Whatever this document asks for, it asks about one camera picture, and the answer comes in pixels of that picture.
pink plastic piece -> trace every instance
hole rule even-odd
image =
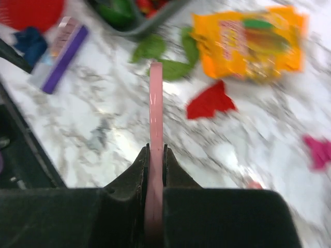
[[[162,238],[163,91],[162,63],[152,63],[149,78],[149,125],[151,162],[148,169],[145,204],[145,237],[148,242]]]
[[[305,135],[303,140],[310,148],[314,162],[312,168],[317,171],[326,170],[326,163],[331,160],[331,142],[328,140],[317,141],[309,135]]]

orange package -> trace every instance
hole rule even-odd
[[[301,40],[307,17],[296,14],[293,7],[194,14],[193,21],[192,36],[197,40],[203,69],[212,78],[234,75],[268,83],[282,71],[303,69]]]

red paper piece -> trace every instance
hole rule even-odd
[[[223,80],[217,81],[216,84],[204,90],[189,103],[187,118],[211,118],[215,116],[216,110],[224,113],[228,110],[237,110],[231,98],[225,94]]]

black object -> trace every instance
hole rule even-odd
[[[165,248],[301,247],[276,192],[165,188],[163,199]]]
[[[0,98],[0,136],[10,140],[1,150],[0,189],[66,188],[1,81]]]
[[[202,189],[164,155],[163,247],[301,247],[277,193]],[[103,189],[0,191],[0,247],[146,247],[148,165],[149,145]]]
[[[16,65],[27,73],[32,72],[33,68],[28,64],[28,62],[17,52],[15,52],[15,50],[10,45],[6,44],[2,39],[0,39],[0,57]]]
[[[159,25],[161,25],[166,19],[171,15],[175,14],[180,10],[185,4],[190,2],[190,0],[169,0],[157,13],[150,19],[146,18],[140,13],[138,6],[136,5],[136,0],[129,0],[135,20],[132,25],[126,27],[125,29],[115,29],[110,26],[95,10],[95,0],[84,0],[89,9],[94,12],[95,17],[99,19],[101,23],[108,27],[108,30],[113,35],[122,36],[130,39],[141,39],[146,35],[152,33]]]

green leaf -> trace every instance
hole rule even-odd
[[[186,75],[188,75],[193,69],[192,65],[168,60],[168,59],[159,59],[159,62],[162,63],[163,68],[163,79],[166,81],[175,81]]]
[[[182,45],[189,61],[190,65],[193,67],[199,60],[199,50],[197,48],[197,42],[191,37],[192,27],[182,28]]]
[[[132,54],[131,63],[137,63],[141,58],[158,59],[166,50],[166,44],[161,36],[152,34],[142,40]]]

